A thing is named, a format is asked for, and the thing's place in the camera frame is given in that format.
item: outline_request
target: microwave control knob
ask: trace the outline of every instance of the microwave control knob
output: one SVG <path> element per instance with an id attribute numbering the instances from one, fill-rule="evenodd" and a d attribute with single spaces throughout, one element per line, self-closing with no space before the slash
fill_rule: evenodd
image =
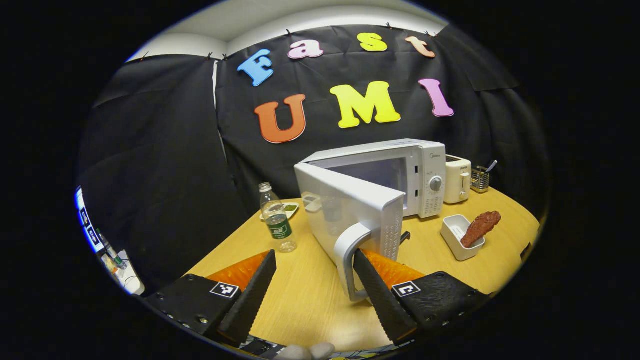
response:
<path id="1" fill-rule="evenodd" d="M 440 187 L 442 186 L 442 178 L 440 176 L 432 177 L 429 186 L 435 192 L 440 191 Z"/>

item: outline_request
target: green label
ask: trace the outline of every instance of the green label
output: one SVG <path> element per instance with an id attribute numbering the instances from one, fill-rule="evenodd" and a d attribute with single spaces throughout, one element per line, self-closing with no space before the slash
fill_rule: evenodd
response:
<path id="1" fill-rule="evenodd" d="M 274 239 L 282 240 L 291 235 L 291 225 L 287 215 L 272 216 L 266 223 Z"/>

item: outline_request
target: fabric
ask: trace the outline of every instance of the fabric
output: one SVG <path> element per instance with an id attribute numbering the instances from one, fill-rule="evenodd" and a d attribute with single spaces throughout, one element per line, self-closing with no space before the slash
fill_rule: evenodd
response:
<path id="1" fill-rule="evenodd" d="M 384 49 L 379 42 L 386 44 Z M 427 57 L 407 37 L 427 43 Z M 360 45 L 368 40 L 369 44 Z M 315 40 L 315 57 L 288 56 L 291 46 Z M 268 78 L 258 81 L 238 71 L 261 51 L 271 62 Z M 421 79 L 435 79 L 453 116 L 437 117 L 434 102 Z M 341 85 L 367 93 L 375 81 L 388 83 L 388 93 L 400 120 L 365 123 L 360 115 L 356 127 L 341 128 L 339 98 L 331 93 Z M 518 96 L 518 83 L 489 51 L 452 26 L 437 37 L 380 26 L 330 26 L 299 31 L 239 51 L 220 61 L 216 85 L 216 109 L 229 169 L 249 212 L 259 208 L 258 184 L 269 181 L 281 199 L 300 197 L 293 166 L 316 151 L 362 143 L 414 138 L 444 143 L 447 154 L 487 167 L 499 164 L 490 184 L 515 199 L 540 218 L 548 191 L 548 154 L 540 122 Z M 295 123 L 294 108 L 284 99 L 303 94 L 306 120 L 303 132 L 293 141 L 273 143 L 263 137 L 256 109 L 277 102 L 278 128 Z"/>
<path id="2" fill-rule="evenodd" d="M 213 68 L 187 55 L 125 64 L 87 122 L 77 184 L 145 294 L 183 276 L 248 218 L 216 129 Z"/>

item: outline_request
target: microwave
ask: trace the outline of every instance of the microwave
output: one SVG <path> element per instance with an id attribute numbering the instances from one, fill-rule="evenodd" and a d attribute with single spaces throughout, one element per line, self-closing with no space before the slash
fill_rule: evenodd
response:
<path id="1" fill-rule="evenodd" d="M 311 231 L 351 301 L 367 298 L 353 273 L 358 248 L 395 261 L 403 217 L 440 214 L 445 157 L 444 144 L 403 139 L 319 151 L 294 166 Z"/>

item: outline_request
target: white toaster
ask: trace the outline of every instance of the white toaster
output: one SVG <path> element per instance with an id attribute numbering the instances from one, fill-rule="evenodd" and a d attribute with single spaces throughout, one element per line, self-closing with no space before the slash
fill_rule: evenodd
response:
<path id="1" fill-rule="evenodd" d="M 446 156 L 447 181 L 445 182 L 444 202 L 455 204 L 469 198 L 471 190 L 471 161 L 457 156 Z"/>

